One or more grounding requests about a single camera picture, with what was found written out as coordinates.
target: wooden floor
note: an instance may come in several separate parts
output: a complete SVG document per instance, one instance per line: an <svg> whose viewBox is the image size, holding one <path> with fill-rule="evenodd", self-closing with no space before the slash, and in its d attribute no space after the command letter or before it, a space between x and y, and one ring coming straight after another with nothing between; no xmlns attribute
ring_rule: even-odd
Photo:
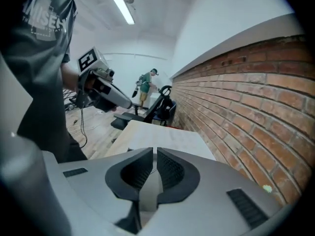
<svg viewBox="0 0 315 236"><path fill-rule="evenodd" d="M112 145L112 139L117 138L121 130L113 128L110 123L115 119L114 113L122 114L126 109L118 108L116 112L104 113L95 107L83 109L84 130L88 137L87 144L82 148L88 159L103 158ZM82 146L85 137L81 133L81 111L73 109L66 112L66 125L69 133Z"/></svg>

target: person in green shirt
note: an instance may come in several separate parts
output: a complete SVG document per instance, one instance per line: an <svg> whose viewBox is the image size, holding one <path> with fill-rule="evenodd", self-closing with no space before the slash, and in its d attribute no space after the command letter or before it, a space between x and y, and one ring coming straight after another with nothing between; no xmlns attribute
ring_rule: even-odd
<svg viewBox="0 0 315 236"><path fill-rule="evenodd" d="M153 68L151 72L146 73L142 77L142 84L140 86L140 109L143 109L143 103L146 101L148 97L148 92L150 90L150 87L157 89L156 85L152 84L151 77L155 76L158 73L158 71Z"/></svg>

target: shorts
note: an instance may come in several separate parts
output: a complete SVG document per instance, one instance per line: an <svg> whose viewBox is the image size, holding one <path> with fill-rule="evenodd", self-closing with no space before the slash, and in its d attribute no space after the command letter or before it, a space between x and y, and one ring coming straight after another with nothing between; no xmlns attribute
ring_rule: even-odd
<svg viewBox="0 0 315 236"><path fill-rule="evenodd" d="M147 99L148 94L146 92L140 91L140 100L145 101Z"/></svg>

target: white plastic machine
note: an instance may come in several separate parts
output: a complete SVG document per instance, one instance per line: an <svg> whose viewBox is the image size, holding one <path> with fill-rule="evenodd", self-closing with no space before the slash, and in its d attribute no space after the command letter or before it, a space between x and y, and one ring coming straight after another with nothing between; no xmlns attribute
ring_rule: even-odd
<svg viewBox="0 0 315 236"><path fill-rule="evenodd" d="M158 148L163 192L141 228L139 191L153 167L152 148L57 164L25 138L1 133L0 144L1 181L46 235L266 235L286 213L230 166Z"/></svg>

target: person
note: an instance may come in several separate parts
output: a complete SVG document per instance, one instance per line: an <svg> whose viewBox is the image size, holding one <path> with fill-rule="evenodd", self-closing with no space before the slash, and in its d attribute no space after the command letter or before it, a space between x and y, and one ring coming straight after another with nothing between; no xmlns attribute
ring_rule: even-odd
<svg viewBox="0 0 315 236"><path fill-rule="evenodd" d="M155 76L158 73L158 71L153 68L150 72L146 73L142 77L142 84L140 86L140 110L143 110L143 104L146 101L148 97L148 92L150 88L157 89L156 85L152 83L152 76Z"/></svg>
<svg viewBox="0 0 315 236"><path fill-rule="evenodd" d="M63 88L76 90L69 45L77 9L74 0L15 0L1 53L33 98L18 135L52 152L58 163L86 160L66 129Z"/></svg>

